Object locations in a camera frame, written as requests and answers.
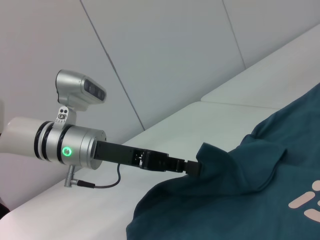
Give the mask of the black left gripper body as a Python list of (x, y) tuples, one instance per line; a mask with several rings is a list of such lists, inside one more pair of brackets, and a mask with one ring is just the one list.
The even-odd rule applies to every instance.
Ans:
[(142, 169), (144, 167), (145, 150), (105, 141), (97, 141), (94, 159)]

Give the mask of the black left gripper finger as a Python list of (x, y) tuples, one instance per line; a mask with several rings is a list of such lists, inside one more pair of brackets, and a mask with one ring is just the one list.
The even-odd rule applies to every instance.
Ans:
[(201, 164), (194, 161), (153, 162), (144, 165), (145, 170), (156, 172), (185, 173), (192, 177), (198, 177), (201, 172)]
[(157, 163), (157, 162), (170, 163), (170, 162), (177, 162), (177, 161), (188, 162), (188, 161), (185, 161), (184, 159), (170, 157), (167, 153), (152, 151), (152, 150), (147, 150), (144, 155), (144, 165), (148, 163)]

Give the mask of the teal t-shirt with FREE! print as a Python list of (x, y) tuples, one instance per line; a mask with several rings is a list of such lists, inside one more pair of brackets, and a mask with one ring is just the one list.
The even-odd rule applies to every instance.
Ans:
[(320, 83), (226, 152), (204, 143), (189, 175), (155, 185), (127, 240), (320, 240)]

